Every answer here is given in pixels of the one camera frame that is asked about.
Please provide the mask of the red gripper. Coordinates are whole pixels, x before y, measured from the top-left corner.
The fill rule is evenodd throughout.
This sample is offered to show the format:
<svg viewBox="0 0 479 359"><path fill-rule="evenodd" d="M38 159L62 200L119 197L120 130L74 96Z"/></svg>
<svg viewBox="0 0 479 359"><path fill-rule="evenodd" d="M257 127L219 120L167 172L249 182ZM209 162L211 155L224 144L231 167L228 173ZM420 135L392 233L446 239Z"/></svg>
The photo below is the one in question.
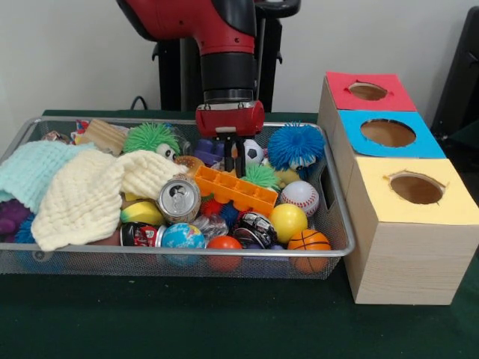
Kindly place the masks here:
<svg viewBox="0 0 479 359"><path fill-rule="evenodd" d="M264 124L264 108L261 101L202 104L195 111L199 132L204 137L219 137L223 134L236 134L237 177L245 176L244 138L260 133ZM232 157L233 139L226 137L224 148L225 171L234 169Z"/></svg>

